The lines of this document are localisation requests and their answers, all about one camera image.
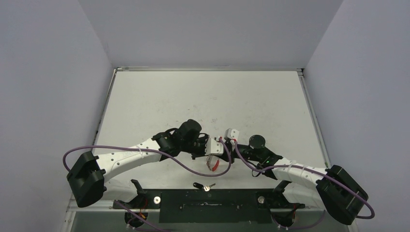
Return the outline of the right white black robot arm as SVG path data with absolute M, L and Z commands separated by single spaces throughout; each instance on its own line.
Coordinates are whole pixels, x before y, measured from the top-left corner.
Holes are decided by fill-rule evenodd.
M 317 168 L 289 160 L 268 149 L 261 135 L 250 137 L 246 145 L 232 136 L 225 143 L 251 170 L 280 181 L 273 194 L 279 207 L 290 203 L 313 206 L 344 225 L 375 216 L 368 194 L 341 166 Z

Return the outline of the key with black tag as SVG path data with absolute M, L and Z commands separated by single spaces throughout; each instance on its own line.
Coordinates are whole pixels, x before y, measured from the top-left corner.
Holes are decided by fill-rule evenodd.
M 216 185 L 215 183 L 211 184 L 211 185 L 203 185 L 203 184 L 200 184 L 200 183 L 197 183 L 197 182 L 193 183 L 194 188 L 197 188 L 197 189 L 200 189 L 200 190 L 203 190 L 203 191 L 210 191 L 211 188 L 214 187 L 215 185 Z

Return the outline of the metal keyring organizer red handle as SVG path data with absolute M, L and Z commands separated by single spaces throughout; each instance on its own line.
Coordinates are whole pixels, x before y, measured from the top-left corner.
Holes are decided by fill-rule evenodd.
M 220 159 L 216 156 L 207 156 L 206 158 L 206 166 L 207 168 L 212 171 L 215 172 L 220 164 Z

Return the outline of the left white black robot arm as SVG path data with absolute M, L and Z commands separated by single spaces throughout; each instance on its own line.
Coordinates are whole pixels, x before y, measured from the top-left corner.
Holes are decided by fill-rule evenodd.
M 179 128 L 171 128 L 129 148 L 109 146 L 112 152 L 94 155 L 87 146 L 72 168 L 67 180 L 80 208 L 88 207 L 106 198 L 126 202 L 132 208 L 144 203 L 144 194 L 132 181 L 111 183 L 110 180 L 138 166 L 176 157 L 181 152 L 202 157 L 209 135 L 201 132 L 200 124 L 189 119 Z

